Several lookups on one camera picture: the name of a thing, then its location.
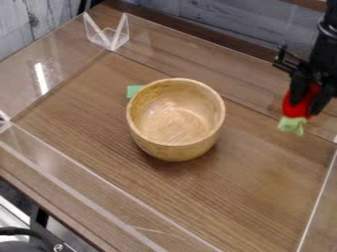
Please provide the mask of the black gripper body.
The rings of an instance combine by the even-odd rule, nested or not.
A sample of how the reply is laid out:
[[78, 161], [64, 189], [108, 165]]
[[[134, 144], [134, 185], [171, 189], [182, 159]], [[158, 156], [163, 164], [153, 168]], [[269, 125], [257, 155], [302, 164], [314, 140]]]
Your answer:
[[320, 23], [317, 31], [308, 59], [298, 58], [282, 44], [273, 66], [292, 77], [296, 76], [296, 72], [300, 72], [309, 81], [322, 86], [337, 78], [337, 29], [326, 23]]

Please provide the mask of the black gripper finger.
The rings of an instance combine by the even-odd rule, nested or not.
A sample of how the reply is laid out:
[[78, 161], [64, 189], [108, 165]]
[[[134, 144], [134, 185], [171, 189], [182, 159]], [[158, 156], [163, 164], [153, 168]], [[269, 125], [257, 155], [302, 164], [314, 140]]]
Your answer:
[[309, 94], [308, 114], [316, 116], [322, 111], [332, 98], [337, 95], [337, 85], [325, 84], [320, 86], [312, 83], [309, 85]]
[[296, 106], [304, 99], [310, 84], [310, 76], [301, 70], [296, 70], [290, 83], [290, 104]]

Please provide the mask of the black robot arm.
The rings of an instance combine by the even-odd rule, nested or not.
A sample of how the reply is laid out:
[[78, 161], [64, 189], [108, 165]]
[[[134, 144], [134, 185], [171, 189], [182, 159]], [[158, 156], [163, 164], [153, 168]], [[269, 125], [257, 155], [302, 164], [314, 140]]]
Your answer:
[[290, 77], [290, 105], [296, 106], [316, 84], [318, 92], [308, 104], [306, 114], [317, 115], [333, 97], [337, 97], [337, 0], [326, 0], [326, 9], [317, 24], [317, 37], [308, 60], [300, 59], [280, 46], [273, 66], [285, 71]]

